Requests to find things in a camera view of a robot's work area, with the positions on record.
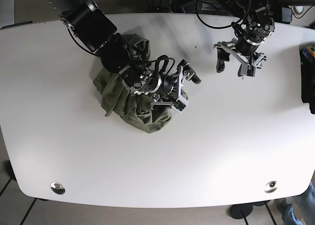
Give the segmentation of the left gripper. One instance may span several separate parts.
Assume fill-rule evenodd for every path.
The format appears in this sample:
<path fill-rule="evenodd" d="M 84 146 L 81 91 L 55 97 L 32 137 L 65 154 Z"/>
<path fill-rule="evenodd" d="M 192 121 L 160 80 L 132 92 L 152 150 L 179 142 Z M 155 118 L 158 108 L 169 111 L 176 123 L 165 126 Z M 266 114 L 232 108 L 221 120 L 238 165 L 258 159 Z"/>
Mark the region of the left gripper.
<path fill-rule="evenodd" d="M 256 35 L 252 36 L 240 36 L 238 39 L 233 38 L 231 41 L 218 42 L 214 45 L 217 49 L 217 73 L 221 73 L 225 69 L 225 62 L 230 61 L 230 55 L 232 55 L 240 64 L 249 64 L 256 67 L 256 69 L 262 68 L 262 62 L 267 60 L 264 53 L 258 53 L 256 50 L 260 44 L 264 43 L 264 38 Z"/>

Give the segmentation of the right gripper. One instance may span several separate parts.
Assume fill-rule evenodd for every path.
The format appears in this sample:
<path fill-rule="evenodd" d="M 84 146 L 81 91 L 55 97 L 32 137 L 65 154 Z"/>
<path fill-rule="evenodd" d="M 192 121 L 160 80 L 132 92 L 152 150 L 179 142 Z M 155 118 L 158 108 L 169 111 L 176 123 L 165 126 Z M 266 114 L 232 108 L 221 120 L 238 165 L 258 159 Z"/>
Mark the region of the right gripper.
<path fill-rule="evenodd" d="M 185 81 L 201 83 L 201 79 L 187 61 L 181 60 L 176 71 L 171 73 L 174 65 L 174 59 L 157 59 L 140 64 L 130 63 L 118 74 L 129 92 L 136 95 L 148 95 L 153 109 L 158 106 L 172 108 L 179 96 L 188 99 L 183 91 Z"/>

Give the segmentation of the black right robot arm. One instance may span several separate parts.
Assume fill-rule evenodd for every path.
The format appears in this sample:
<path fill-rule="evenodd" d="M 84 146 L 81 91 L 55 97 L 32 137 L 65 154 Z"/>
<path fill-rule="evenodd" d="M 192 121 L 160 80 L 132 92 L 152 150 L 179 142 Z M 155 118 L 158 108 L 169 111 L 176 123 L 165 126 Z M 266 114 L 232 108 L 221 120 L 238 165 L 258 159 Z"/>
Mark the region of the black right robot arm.
<path fill-rule="evenodd" d="M 167 106 L 182 112 L 189 101 L 182 91 L 185 81 L 201 82 L 190 64 L 181 60 L 175 73 L 173 58 L 162 55 L 150 61 L 144 52 L 117 32 L 116 26 L 93 0 L 50 0 L 70 36 L 84 51 L 107 61 L 106 69 L 120 76 L 125 89 L 150 95 L 151 106 Z"/>

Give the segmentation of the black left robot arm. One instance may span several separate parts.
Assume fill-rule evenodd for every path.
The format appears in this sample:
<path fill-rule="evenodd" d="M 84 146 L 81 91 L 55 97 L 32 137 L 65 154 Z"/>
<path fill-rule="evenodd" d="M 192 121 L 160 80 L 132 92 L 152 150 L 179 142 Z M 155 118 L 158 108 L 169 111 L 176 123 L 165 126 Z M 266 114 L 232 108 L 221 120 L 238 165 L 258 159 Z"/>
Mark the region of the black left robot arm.
<path fill-rule="evenodd" d="M 264 53 L 257 52 L 265 39 L 275 31 L 275 21 L 267 8 L 268 0 L 217 0 L 239 20 L 230 25 L 215 27 L 204 22 L 199 16 L 199 0 L 195 2 L 195 13 L 199 21 L 208 28 L 223 30 L 233 28 L 235 38 L 214 44 L 217 50 L 217 73 L 225 69 L 225 63 L 233 56 L 240 62 L 239 76 L 254 77 L 262 62 L 267 60 Z"/>

